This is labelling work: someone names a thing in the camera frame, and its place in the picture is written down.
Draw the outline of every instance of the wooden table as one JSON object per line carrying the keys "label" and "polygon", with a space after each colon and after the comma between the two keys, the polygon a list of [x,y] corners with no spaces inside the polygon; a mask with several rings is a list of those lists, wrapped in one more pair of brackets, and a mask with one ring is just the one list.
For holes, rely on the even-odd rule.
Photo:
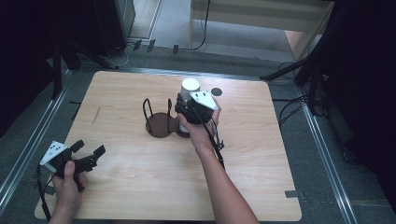
{"label": "wooden table", "polygon": [[[86,174],[89,185],[76,218],[213,220],[201,163],[190,139],[172,133],[154,138],[145,128],[142,104],[153,113],[176,103],[179,76],[131,73],[95,74],[67,136],[71,146],[82,139],[77,156],[91,155],[102,144],[106,153]],[[297,221],[302,213],[288,158],[277,126],[268,86],[260,81],[199,77],[201,90],[220,88],[219,137],[231,180],[259,220]],[[177,114],[172,109],[171,115]],[[47,195],[49,210],[56,199]],[[35,215],[45,218],[38,203]]]}

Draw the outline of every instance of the human hand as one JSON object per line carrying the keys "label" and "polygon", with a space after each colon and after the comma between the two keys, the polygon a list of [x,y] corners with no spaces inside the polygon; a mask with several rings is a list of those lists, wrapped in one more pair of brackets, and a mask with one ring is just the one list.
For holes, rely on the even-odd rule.
{"label": "human hand", "polygon": [[[218,101],[215,98],[213,98],[213,99],[214,99],[218,109],[213,112],[212,119],[214,120],[216,125],[218,125],[221,107],[219,106]],[[183,125],[183,127],[185,127],[189,131],[191,142],[194,145],[195,151],[197,152],[198,156],[202,157],[202,156],[210,154],[210,153],[213,154],[214,153],[213,145],[210,142],[209,136],[208,136],[204,126],[202,124],[194,125],[194,124],[188,123],[186,118],[182,114],[178,114],[177,117],[178,117],[180,124]],[[207,129],[210,131],[210,133],[212,135],[214,132],[213,131],[213,128],[214,128],[213,120],[210,120],[206,124]]]}
{"label": "human hand", "polygon": [[[73,179],[75,169],[76,165],[72,161],[68,161],[64,167],[64,179],[59,176],[52,178],[57,202],[49,223],[71,223],[81,205],[81,193]],[[78,175],[78,181],[82,187],[86,186],[87,180],[84,174]]]}

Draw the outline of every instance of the floor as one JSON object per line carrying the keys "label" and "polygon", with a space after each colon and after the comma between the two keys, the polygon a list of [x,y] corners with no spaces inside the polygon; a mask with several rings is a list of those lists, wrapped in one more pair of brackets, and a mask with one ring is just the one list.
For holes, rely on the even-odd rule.
{"label": "floor", "polygon": [[[134,3],[138,27],[133,28],[132,38],[155,39],[156,47],[170,49],[174,45],[178,45],[180,49],[189,46],[191,1],[134,0]],[[204,26],[205,21],[193,22],[192,48],[201,45]],[[142,31],[149,29],[152,29],[151,34],[136,38],[145,33]],[[223,22],[207,22],[206,41],[198,51],[275,62],[294,62],[283,30]]]}

